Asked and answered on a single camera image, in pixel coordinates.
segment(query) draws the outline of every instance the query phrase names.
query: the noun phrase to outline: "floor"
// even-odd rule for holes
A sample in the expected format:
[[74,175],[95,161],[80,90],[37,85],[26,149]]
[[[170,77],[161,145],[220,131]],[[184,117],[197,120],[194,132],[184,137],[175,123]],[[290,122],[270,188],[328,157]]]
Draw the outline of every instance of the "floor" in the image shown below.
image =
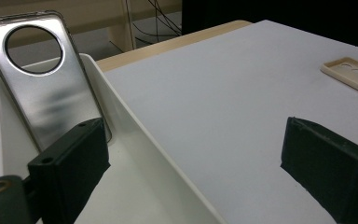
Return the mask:
[[[133,23],[133,32],[135,33],[137,48],[181,35],[181,22],[181,12],[135,21]],[[119,48],[109,42],[106,29],[73,35],[73,39],[78,52],[90,55],[95,61],[122,53]],[[23,66],[57,57],[54,51],[55,45],[56,43],[53,40],[48,40],[12,48],[9,53],[12,58],[16,59],[18,65]]]

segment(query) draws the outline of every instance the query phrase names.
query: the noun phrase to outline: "white tabletop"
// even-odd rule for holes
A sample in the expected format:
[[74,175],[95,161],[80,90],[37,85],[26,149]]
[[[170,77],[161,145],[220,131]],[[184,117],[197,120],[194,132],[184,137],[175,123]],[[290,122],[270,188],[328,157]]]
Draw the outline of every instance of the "white tabletop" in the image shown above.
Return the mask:
[[280,165],[288,117],[358,144],[358,91],[320,71],[344,56],[358,48],[261,21],[105,74],[228,223],[335,223]]

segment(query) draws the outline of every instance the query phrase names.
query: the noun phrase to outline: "silver phone case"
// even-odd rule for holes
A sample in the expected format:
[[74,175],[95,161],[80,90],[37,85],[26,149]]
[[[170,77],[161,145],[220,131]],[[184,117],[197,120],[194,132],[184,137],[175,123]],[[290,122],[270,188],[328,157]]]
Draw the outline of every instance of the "silver phone case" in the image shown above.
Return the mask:
[[[9,57],[7,41],[20,28],[34,27],[50,33],[61,47],[61,58],[52,69],[30,72]],[[103,118],[76,46],[56,11],[39,11],[0,17],[0,78],[5,83],[24,124],[39,151],[71,128],[88,119]],[[111,132],[105,123],[106,140]]]

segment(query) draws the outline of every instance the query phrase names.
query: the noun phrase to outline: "white container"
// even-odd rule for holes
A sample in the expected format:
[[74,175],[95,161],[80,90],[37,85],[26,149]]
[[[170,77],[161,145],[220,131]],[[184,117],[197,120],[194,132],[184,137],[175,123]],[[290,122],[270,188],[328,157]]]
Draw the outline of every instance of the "white container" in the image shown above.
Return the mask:
[[[226,223],[129,108],[89,55],[80,54],[113,139],[111,167],[76,223]],[[43,67],[54,60],[30,66]],[[0,175],[28,176],[37,150],[0,79]]]

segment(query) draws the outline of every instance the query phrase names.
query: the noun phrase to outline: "tan tray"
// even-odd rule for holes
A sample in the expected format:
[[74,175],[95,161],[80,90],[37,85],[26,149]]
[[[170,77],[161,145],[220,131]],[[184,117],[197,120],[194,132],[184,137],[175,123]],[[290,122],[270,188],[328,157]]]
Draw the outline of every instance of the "tan tray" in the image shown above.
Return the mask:
[[358,90],[358,61],[344,57],[324,63],[322,72]]

